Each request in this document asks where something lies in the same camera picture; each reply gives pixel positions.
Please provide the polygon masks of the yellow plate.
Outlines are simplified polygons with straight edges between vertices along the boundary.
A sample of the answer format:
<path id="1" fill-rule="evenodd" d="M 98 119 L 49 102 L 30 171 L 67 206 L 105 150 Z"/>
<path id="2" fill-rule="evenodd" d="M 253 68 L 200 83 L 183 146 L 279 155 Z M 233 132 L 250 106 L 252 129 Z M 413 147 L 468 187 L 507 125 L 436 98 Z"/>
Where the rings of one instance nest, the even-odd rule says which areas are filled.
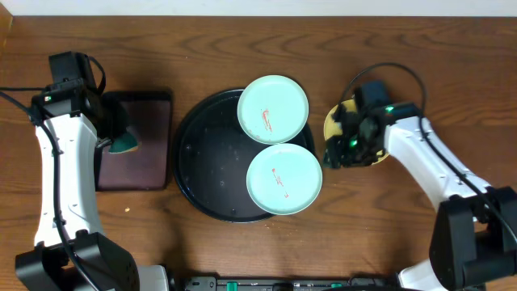
<path id="1" fill-rule="evenodd" d="M 346 108 L 348 112 L 357 112 L 356 109 L 356 103 L 353 99 L 348 99 L 345 101 L 342 101 L 341 104 Z M 325 141 L 329 141 L 333 136 L 338 136 L 343 133 L 341 124 L 337 121 L 334 121 L 332 118 L 332 115 L 336 113 L 338 109 L 338 106 L 335 105 L 327 114 L 324 125 L 323 125 L 323 136 L 325 138 Z M 384 161 L 389 154 L 383 150 L 378 151 L 376 153 L 377 160 L 373 163 L 373 165 L 376 165 L 382 161 Z"/>

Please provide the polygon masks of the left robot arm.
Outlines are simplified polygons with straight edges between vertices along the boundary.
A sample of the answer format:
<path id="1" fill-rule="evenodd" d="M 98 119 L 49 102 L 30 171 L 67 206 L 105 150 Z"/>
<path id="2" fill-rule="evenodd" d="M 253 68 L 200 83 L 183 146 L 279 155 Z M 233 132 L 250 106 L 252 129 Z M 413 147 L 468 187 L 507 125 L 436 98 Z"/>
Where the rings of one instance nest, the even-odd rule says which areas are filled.
<path id="1" fill-rule="evenodd" d="M 99 95 L 82 87 L 32 99 L 42 157 L 42 204 L 32 251 L 15 258 L 29 290 L 168 290 L 161 265 L 139 266 L 104 235 L 95 193 L 94 153 L 109 125 Z"/>

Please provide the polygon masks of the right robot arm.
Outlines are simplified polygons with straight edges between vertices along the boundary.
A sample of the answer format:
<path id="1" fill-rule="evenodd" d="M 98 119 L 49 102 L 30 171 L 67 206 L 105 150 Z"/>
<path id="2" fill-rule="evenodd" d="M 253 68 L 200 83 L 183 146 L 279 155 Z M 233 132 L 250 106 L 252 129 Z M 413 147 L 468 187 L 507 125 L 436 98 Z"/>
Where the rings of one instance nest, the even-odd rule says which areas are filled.
<path id="1" fill-rule="evenodd" d="M 472 173 L 412 103 L 354 105 L 348 100 L 323 125 L 325 164 L 367 167 L 389 155 L 412 175 L 437 216 L 428 259 L 400 271 L 413 290 L 462 290 L 516 274 L 516 192 Z"/>

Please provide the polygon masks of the green sponge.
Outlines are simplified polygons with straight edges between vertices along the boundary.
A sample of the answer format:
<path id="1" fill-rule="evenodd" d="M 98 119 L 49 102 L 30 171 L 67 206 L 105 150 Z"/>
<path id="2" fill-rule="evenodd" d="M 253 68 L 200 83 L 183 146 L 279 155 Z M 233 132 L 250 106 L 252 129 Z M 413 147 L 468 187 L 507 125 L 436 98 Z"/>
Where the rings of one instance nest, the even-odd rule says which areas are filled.
<path id="1" fill-rule="evenodd" d="M 123 154 L 138 148 L 138 140 L 129 132 L 123 133 L 110 144 L 110 154 Z"/>

